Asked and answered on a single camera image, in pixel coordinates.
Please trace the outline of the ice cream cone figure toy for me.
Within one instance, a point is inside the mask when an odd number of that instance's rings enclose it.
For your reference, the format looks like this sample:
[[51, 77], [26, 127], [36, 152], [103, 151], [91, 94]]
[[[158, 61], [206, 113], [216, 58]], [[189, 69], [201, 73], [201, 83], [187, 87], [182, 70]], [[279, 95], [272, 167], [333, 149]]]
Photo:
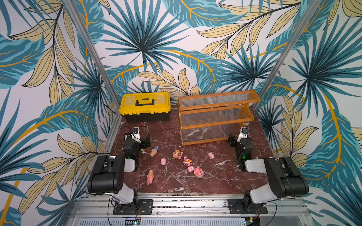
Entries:
[[150, 153], [150, 156], [153, 157], [153, 156], [155, 156], [157, 153], [158, 153], [158, 146], [155, 146], [155, 147], [152, 149], [152, 151], [151, 151], [151, 153]]

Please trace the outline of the pink yellow figure toy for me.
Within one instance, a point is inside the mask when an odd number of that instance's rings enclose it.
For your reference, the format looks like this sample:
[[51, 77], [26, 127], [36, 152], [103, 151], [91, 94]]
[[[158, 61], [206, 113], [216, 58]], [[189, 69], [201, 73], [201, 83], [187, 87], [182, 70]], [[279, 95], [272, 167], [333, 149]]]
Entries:
[[175, 150], [174, 152], [173, 152], [173, 158], [175, 158], [175, 159], [181, 159], [182, 158], [182, 156], [183, 156], [183, 152], [182, 151], [180, 151], [180, 150]]

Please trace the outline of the pink strawberry cake figure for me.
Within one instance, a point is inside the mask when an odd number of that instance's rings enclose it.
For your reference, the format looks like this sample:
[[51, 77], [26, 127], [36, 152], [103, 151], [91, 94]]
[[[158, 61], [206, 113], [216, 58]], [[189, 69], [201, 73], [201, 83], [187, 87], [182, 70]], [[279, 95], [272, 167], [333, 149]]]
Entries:
[[188, 157], [188, 156], [184, 156], [184, 160], [183, 160], [183, 163], [189, 167], [192, 165], [192, 160]]

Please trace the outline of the pink round pig figure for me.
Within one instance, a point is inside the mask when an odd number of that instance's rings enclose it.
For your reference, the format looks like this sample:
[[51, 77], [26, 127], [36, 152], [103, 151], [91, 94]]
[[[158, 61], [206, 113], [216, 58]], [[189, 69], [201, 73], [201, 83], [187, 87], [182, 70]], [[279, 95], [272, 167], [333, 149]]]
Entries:
[[196, 167], [193, 172], [198, 178], [202, 178], [204, 176], [204, 171], [200, 167]]

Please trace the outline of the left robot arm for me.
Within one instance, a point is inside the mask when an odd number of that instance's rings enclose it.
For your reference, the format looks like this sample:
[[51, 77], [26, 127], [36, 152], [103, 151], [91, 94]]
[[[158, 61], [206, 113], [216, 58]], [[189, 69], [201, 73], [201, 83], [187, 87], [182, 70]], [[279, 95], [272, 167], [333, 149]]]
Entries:
[[153, 200], [140, 200], [135, 190], [124, 183], [126, 172], [137, 171], [141, 149], [151, 145], [150, 136], [138, 142], [129, 134], [124, 144], [123, 153], [97, 158], [87, 183], [88, 193], [108, 195], [115, 202], [113, 215], [151, 215]]

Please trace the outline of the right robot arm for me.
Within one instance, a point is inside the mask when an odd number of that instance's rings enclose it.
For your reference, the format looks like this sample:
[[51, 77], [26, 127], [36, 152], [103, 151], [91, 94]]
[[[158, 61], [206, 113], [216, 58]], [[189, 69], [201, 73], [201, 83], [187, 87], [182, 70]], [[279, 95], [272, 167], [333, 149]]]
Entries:
[[252, 157], [251, 139], [236, 138], [231, 134], [227, 142], [235, 148], [239, 169], [265, 174], [268, 179], [265, 185], [247, 191], [242, 199], [228, 199], [230, 214], [267, 214], [268, 202], [309, 193], [306, 179], [290, 157], [256, 159]]

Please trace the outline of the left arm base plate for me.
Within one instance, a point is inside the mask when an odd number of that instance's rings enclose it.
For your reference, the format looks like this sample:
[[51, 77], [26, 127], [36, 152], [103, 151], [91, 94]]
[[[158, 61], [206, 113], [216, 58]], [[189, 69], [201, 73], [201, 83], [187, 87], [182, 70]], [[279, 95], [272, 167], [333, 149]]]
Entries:
[[129, 204], [116, 204], [113, 215], [151, 215], [153, 210], [152, 199], [136, 200]]

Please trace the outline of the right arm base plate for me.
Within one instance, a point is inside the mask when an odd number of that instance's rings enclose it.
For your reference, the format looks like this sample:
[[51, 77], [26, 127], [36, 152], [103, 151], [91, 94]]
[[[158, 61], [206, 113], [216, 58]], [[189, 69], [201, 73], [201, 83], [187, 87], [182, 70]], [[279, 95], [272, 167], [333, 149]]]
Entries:
[[228, 199], [227, 207], [230, 214], [267, 214], [268, 210], [265, 203], [255, 204], [245, 199]]

